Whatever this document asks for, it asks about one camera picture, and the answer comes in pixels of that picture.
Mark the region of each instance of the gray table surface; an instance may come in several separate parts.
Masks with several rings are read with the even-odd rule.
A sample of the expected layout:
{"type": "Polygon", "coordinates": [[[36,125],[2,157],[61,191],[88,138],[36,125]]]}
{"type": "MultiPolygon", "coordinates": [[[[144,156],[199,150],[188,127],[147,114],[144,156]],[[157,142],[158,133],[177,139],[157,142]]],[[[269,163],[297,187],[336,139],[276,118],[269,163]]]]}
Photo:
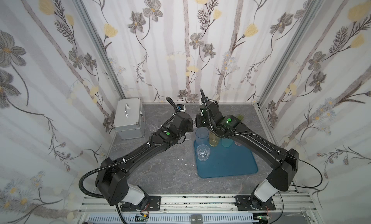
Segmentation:
{"type": "MultiPolygon", "coordinates": [[[[199,105],[187,104],[186,112],[194,119],[200,113],[199,105]]],[[[156,117],[162,124],[171,117],[171,105],[144,105],[146,118],[156,117]]],[[[243,122],[257,134],[266,137],[253,105],[220,105],[223,115],[239,114],[243,122]]],[[[116,159],[145,143],[150,135],[146,125],[145,137],[121,140],[117,134],[109,157],[116,159]]],[[[128,179],[128,183],[140,185],[148,194],[244,194],[251,193],[271,172],[271,168],[254,154],[258,172],[252,175],[227,176],[204,179],[197,175],[196,156],[192,139],[183,144],[176,144],[167,151],[158,154],[143,165],[137,167],[128,179]]]]}

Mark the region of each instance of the scissors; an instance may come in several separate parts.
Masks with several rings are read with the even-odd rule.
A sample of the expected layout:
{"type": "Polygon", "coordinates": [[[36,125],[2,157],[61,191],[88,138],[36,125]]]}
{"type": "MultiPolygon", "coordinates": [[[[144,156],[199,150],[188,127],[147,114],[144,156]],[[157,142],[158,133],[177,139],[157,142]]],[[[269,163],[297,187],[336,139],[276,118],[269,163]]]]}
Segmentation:
{"type": "Polygon", "coordinates": [[[301,211],[300,213],[297,213],[297,214],[286,214],[285,216],[303,216],[306,221],[310,221],[311,220],[311,217],[309,217],[306,214],[306,208],[305,207],[300,207],[300,211],[301,211]]]}

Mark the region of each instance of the wall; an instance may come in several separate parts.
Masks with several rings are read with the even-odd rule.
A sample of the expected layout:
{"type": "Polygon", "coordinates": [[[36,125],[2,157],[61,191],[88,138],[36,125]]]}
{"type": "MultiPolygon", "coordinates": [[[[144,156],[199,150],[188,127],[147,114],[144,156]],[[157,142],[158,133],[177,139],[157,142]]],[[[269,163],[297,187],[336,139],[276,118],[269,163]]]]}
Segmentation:
{"type": "MultiPolygon", "coordinates": [[[[327,224],[367,223],[371,200],[371,0],[324,0],[262,109],[279,144],[323,174],[327,224]]],[[[318,172],[299,163],[297,185],[318,172]]]]}
{"type": "Polygon", "coordinates": [[[83,0],[128,97],[253,102],[312,0],[83,0]]]}
{"type": "Polygon", "coordinates": [[[76,222],[118,95],[72,0],[0,0],[0,30],[1,221],[76,222]]]}

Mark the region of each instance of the blue tray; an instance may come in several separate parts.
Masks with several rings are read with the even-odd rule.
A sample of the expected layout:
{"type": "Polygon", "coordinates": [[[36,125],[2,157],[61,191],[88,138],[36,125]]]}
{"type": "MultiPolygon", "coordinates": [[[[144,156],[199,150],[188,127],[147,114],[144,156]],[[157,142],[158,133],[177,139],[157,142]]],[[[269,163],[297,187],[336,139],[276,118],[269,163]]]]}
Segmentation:
{"type": "Polygon", "coordinates": [[[194,141],[197,172],[201,178],[235,176],[257,173],[253,153],[245,146],[237,146],[234,142],[229,147],[223,147],[221,140],[216,147],[207,144],[211,153],[207,161],[200,161],[197,157],[197,144],[194,141]]]}

